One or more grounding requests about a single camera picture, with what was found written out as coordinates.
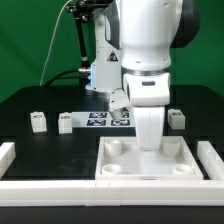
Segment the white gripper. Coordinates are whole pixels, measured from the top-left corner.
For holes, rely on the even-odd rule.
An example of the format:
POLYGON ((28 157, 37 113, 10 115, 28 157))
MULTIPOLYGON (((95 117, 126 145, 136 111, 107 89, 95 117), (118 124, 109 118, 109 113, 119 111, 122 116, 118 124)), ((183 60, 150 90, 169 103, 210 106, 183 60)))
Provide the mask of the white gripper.
POLYGON ((158 150, 163 134, 165 107, 134 107, 137 143, 142 150, 158 150))

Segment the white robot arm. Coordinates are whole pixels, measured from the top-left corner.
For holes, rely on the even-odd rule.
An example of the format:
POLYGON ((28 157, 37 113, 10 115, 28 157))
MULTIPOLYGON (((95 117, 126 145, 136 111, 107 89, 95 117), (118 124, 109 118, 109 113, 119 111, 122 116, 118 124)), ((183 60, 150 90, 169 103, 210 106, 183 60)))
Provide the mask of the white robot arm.
POLYGON ((96 58, 87 90, 110 98, 119 119, 135 119, 138 147, 161 145, 170 102, 170 50, 186 47, 200 29, 195 0, 87 0, 95 22, 96 58))

